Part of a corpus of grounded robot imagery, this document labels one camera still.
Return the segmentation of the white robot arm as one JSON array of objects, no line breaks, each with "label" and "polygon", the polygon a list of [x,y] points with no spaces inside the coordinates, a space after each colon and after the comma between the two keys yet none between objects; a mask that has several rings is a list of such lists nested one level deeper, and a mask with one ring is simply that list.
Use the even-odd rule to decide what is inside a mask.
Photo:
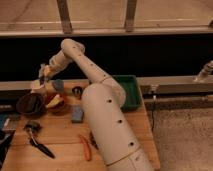
[{"label": "white robot arm", "polygon": [[87,123],[108,171],[154,171],[121,107],[126,100],[122,86],[85,56],[83,44],[64,39],[61,50],[45,66],[51,79],[75,62],[91,82],[81,96]]}]

